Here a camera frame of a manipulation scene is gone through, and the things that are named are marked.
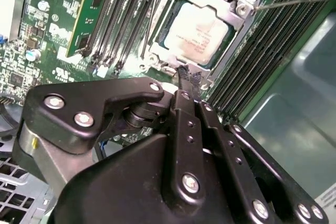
black plastic part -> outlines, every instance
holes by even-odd
[[[216,112],[206,106],[207,104],[204,102],[198,104],[203,140],[213,150],[217,170],[222,185],[226,187],[225,194],[229,199],[229,207],[235,221],[253,223],[255,220],[259,220],[263,223],[280,223],[268,207],[236,138],[224,131]],[[253,207],[255,200],[264,204],[269,213],[268,218],[264,219],[256,213]]]
[[[255,177],[271,189],[269,201],[272,202],[275,213],[285,223],[328,223],[328,217],[323,209],[299,186],[298,183],[269,155],[265,149],[239,124],[227,126],[238,139],[240,148],[249,160]],[[308,209],[311,218],[306,218],[300,212],[298,205],[303,204]],[[311,206],[316,206],[323,214],[319,219],[313,213]]]
[[[11,156],[15,157],[15,161],[20,165],[22,169],[29,171],[30,174],[33,174],[35,177],[46,182],[34,159],[21,149],[18,141],[14,142]]]
[[[166,121],[173,95],[164,92],[159,102],[141,102],[130,106],[125,113],[125,120],[133,127],[157,128]]]
[[[153,90],[152,83],[152,79],[143,77],[37,86],[28,92],[23,119],[40,137],[66,152],[82,154],[93,148],[102,131],[114,126],[124,108],[138,102],[160,101],[163,89],[156,84],[159,90]],[[47,107],[44,99],[50,95],[61,97],[65,106],[58,110]],[[77,125],[74,117],[79,112],[91,114],[93,126]]]
[[[205,200],[203,145],[194,101],[185,91],[175,92],[169,120],[171,130],[166,146],[162,196],[176,214],[194,215]],[[191,193],[183,186],[184,175],[197,180],[197,192]]]
[[[76,175],[48,224],[233,223],[212,157],[204,154],[207,198],[193,216],[179,216],[161,196],[166,135],[152,135]]]

white label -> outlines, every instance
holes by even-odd
[[[164,45],[174,55],[206,65],[227,32],[228,26],[216,17],[214,10],[186,3],[174,19]]]
[[[336,224],[336,183],[315,199],[326,212],[329,223]]]

gray metal panel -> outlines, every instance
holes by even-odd
[[[243,125],[316,198],[336,182],[336,13]]]

chip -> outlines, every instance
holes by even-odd
[[[31,49],[37,48],[37,41],[34,39],[27,39],[27,47]]]
[[[18,74],[16,73],[12,73],[11,74],[11,77],[9,78],[9,84],[12,84],[16,87],[22,87],[22,84],[23,84],[23,77],[22,76],[19,76]]]
[[[99,7],[102,0],[93,0],[91,6],[92,7]]]
[[[208,6],[199,8],[185,3],[169,28],[164,45],[178,58],[182,56],[206,65],[228,30],[229,26],[216,17],[215,10]]]
[[[85,36],[85,37],[82,37],[79,41],[79,45],[78,45],[78,49],[81,49],[81,48],[85,48],[88,41],[89,41],[89,37],[90,36]]]
[[[36,36],[37,35],[37,30],[38,30],[37,27],[33,26],[31,30],[32,30],[31,34]]]
[[[43,36],[44,36],[44,30],[38,29],[37,30],[37,36],[40,37],[40,38],[43,38]]]

black memory slot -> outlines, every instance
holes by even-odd
[[[262,47],[257,47],[258,50],[253,53],[254,55],[258,55],[258,57],[253,58],[248,62],[248,64],[244,66],[246,69],[244,74],[241,74],[234,83],[238,83],[238,87],[232,85],[231,89],[226,93],[227,96],[224,97],[226,103],[221,104],[221,108],[229,109],[230,106],[235,103],[236,98],[238,98],[242,92],[245,92],[246,89],[249,88],[250,82],[256,80],[257,75],[260,72],[255,70],[256,67],[267,67],[267,64],[272,61],[272,57],[275,56],[276,52],[279,51],[283,44],[287,41],[284,35],[286,35],[288,38],[288,33],[293,31],[296,23],[301,21],[297,18],[293,18],[293,16],[296,14],[299,14],[298,16],[300,16],[300,11],[300,5],[284,7],[278,18],[279,22],[274,23],[273,26],[270,26],[270,29],[275,32],[269,37],[264,37],[264,39],[261,41]]]
[[[117,24],[117,19],[121,13],[122,6],[124,4],[125,0],[116,0],[114,3],[114,6],[112,7],[112,11],[110,12],[109,22],[107,25],[107,28],[104,32],[103,39],[101,40],[101,43],[99,45],[99,48],[97,50],[98,55],[101,57],[103,56],[107,45],[110,43],[110,37],[111,34]]]
[[[318,10],[314,14],[315,18],[318,15],[318,11],[321,11],[323,7],[325,6],[325,3],[318,3],[315,4],[318,5]],[[306,20],[306,24],[302,24],[303,27],[307,28],[309,25],[309,19]],[[301,33],[298,35],[298,39],[305,31],[301,31]],[[253,89],[251,89],[247,96],[245,96],[243,99],[240,100],[238,104],[236,104],[236,107],[232,110],[232,114],[234,115],[240,115],[245,107],[250,103],[250,101],[253,99],[255,94],[263,87],[263,85],[267,82],[268,78],[273,74],[273,72],[282,64],[283,57],[279,57],[278,61],[273,62],[265,71],[264,74],[262,74],[259,79],[257,80],[256,84],[254,85]]]
[[[236,85],[243,85],[246,78],[249,77],[250,72],[263,58],[262,56],[264,53],[266,53],[269,48],[273,47],[272,43],[279,34],[279,31],[283,28],[283,24],[289,20],[289,17],[294,13],[297,7],[298,6],[286,6],[278,9],[278,13],[273,17],[265,31],[256,36],[256,45],[253,44],[253,46],[243,54],[243,64],[234,69],[234,75],[232,79],[228,81],[228,84],[224,89],[221,103],[218,104],[221,110],[227,106],[226,103],[230,102],[231,98],[236,94]]]
[[[124,47],[122,48],[122,51],[121,51],[121,54],[120,54],[120,57],[119,57],[119,60],[114,68],[114,71],[119,74],[120,71],[122,70],[127,58],[128,58],[128,55],[130,54],[131,50],[132,50],[132,47],[134,45],[134,42],[136,40],[136,38],[138,37],[139,35],[139,32],[142,28],[142,26],[139,26],[138,24],[143,24],[145,19],[146,19],[146,16],[147,16],[147,13],[151,7],[151,4],[154,0],[146,0],[144,2],[144,5],[142,6],[142,9],[141,9],[141,12],[137,18],[137,20],[134,21],[134,25],[135,27],[132,29],[132,34],[128,40],[128,43],[126,45],[124,45]]]
[[[89,50],[92,50],[94,46],[97,45],[97,41],[98,39],[100,39],[100,42],[98,44],[98,50],[99,51],[102,47],[102,42],[106,36],[107,33],[107,29],[110,25],[110,20],[112,15],[114,14],[114,10],[116,8],[116,5],[118,4],[118,0],[114,0],[113,2],[111,2],[112,0],[105,0],[104,4],[103,4],[103,8],[100,11],[99,17],[98,17],[98,21],[97,24],[95,26],[95,29],[92,32],[92,36],[90,37],[90,41],[88,43],[88,48]],[[101,33],[101,31],[104,30],[104,33],[102,35],[101,38],[99,38],[99,34]]]
[[[94,45],[97,43],[98,35],[100,34],[101,30],[104,29],[104,20],[107,16],[111,17],[112,12],[114,10],[115,4],[111,6],[111,0],[105,0],[103,7],[99,13],[99,17],[96,23],[95,29],[92,32],[92,36],[90,37],[90,40],[88,42],[88,48],[90,50],[93,49]]]
[[[266,15],[263,17],[262,21],[269,22],[270,20],[273,20],[276,17],[277,12],[279,12],[279,10],[276,10],[276,9],[268,10]],[[246,59],[244,57],[242,57],[242,55],[246,54],[247,52],[251,52],[252,50],[254,50],[256,48],[255,44],[259,42],[259,38],[261,36],[266,34],[266,31],[267,31],[268,28],[269,28],[269,24],[268,25],[263,25],[263,26],[259,25],[258,29],[254,32],[252,37],[249,38],[247,44],[244,46],[244,48],[242,49],[239,56],[235,59],[235,61],[232,63],[232,65],[228,69],[227,73],[223,76],[223,78],[221,80],[221,83],[218,85],[218,87],[211,94],[211,96],[209,98],[209,102],[211,104],[215,104],[215,103],[218,102],[218,101],[216,101],[216,98],[219,99],[219,96],[222,93],[222,88],[224,88],[225,84],[227,84],[229,79],[232,78],[232,76],[234,76],[239,71],[239,66],[241,64],[243,64],[244,61],[246,61]]]
[[[108,54],[108,56],[106,57],[107,59],[109,59],[109,66],[111,67],[116,58],[117,58],[117,52],[119,50],[119,47],[121,45],[121,42],[122,40],[124,39],[124,35],[126,33],[126,31],[128,30],[129,28],[129,23],[133,17],[133,14],[134,14],[134,11],[136,10],[137,8],[137,2],[139,0],[131,0],[131,4],[129,5],[129,7],[131,7],[130,9],[127,10],[127,14],[126,14],[126,17],[123,19],[122,23],[121,23],[121,26],[118,30],[118,33],[116,35],[116,41],[115,43],[113,44],[113,46],[111,47],[111,50]]]
[[[118,43],[118,40],[120,39],[120,31],[123,29],[123,25],[124,25],[124,20],[126,17],[129,16],[129,9],[132,8],[134,5],[134,0],[123,0],[120,4],[120,9],[118,14],[115,16],[114,19],[114,23],[113,26],[111,27],[111,33],[110,33],[110,37],[107,40],[107,45],[109,45],[108,47],[106,46],[102,55],[103,55],[103,62],[105,65],[109,65],[110,66],[110,62],[111,62],[111,53],[114,49],[114,47],[116,46],[116,44]]]
[[[304,4],[305,8],[298,10],[299,12],[302,13],[308,13],[310,9],[314,9],[312,4]],[[246,99],[246,96],[249,94],[252,94],[255,92],[253,87],[258,85],[258,82],[260,81],[261,76],[265,76],[265,72],[269,74],[269,69],[272,69],[272,66],[274,62],[276,62],[276,65],[278,66],[281,63],[281,59],[286,56],[286,53],[284,54],[283,52],[285,51],[285,46],[286,44],[293,44],[296,42],[299,37],[298,33],[300,34],[303,30],[306,29],[307,24],[309,23],[307,21],[312,20],[312,17],[308,17],[302,22],[299,22],[298,24],[293,24],[293,22],[289,22],[288,25],[286,26],[286,30],[283,30],[281,32],[282,36],[288,36],[288,42],[284,42],[277,48],[275,51],[272,51],[269,53],[267,56],[268,58],[266,60],[263,60],[260,63],[260,66],[258,66],[258,69],[254,71],[254,73],[249,77],[251,81],[246,82],[246,84],[242,87],[240,92],[235,96],[234,99],[232,99],[231,103],[225,107],[226,110],[232,111],[232,113],[235,113],[237,111],[237,107],[242,103],[242,100]],[[295,27],[295,25],[299,25],[299,29],[295,29],[293,31],[290,31],[291,28]]]
[[[238,116],[318,15],[321,5],[269,10],[208,101],[220,111]]]

